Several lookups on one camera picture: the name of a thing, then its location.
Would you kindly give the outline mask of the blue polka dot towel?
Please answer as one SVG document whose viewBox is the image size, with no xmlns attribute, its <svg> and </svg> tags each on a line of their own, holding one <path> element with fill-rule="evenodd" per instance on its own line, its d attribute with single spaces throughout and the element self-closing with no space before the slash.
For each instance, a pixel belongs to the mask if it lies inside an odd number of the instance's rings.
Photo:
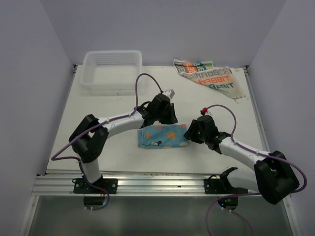
<svg viewBox="0 0 315 236">
<path fill-rule="evenodd" d="M 147 126 L 137 131 L 137 144 L 148 149 L 187 147 L 186 131 L 186 124 Z"/>
</svg>

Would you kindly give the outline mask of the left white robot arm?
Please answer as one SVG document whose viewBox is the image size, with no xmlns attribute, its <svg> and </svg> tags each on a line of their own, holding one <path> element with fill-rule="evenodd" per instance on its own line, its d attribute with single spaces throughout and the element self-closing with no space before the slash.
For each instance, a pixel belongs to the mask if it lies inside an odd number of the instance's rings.
<svg viewBox="0 0 315 236">
<path fill-rule="evenodd" d="M 107 139 L 129 130 L 151 126 L 156 121 L 167 125 L 178 122 L 174 104 L 171 102 L 174 94 L 174 90 L 166 90 L 156 95 L 148 105 L 137 106 L 134 111 L 118 117 L 100 119 L 94 115 L 84 117 L 68 141 L 81 160 L 81 167 L 86 177 L 86 189 L 91 193 L 101 190 L 102 175 L 97 159 Z"/>
</svg>

